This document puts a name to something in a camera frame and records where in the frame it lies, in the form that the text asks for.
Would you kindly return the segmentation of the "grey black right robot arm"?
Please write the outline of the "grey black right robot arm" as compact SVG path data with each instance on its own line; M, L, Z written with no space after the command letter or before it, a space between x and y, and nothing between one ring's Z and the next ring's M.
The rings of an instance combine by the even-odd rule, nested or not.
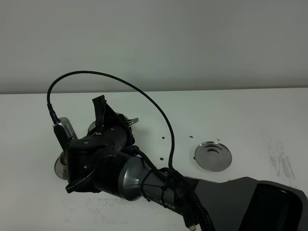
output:
M95 128L66 150L71 192L106 192L148 201L183 216L187 228L204 231L305 231L308 198L270 181L240 178L223 183L157 169L133 144L131 129L103 96L93 99Z

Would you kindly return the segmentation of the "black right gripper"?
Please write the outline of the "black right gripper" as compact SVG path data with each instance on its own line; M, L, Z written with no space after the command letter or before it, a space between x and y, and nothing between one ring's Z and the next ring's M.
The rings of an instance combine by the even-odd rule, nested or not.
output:
M128 125L128 118L106 105L104 95L92 99L92 102L95 111L95 135L103 136L106 148L122 151L125 147L132 146L135 139Z

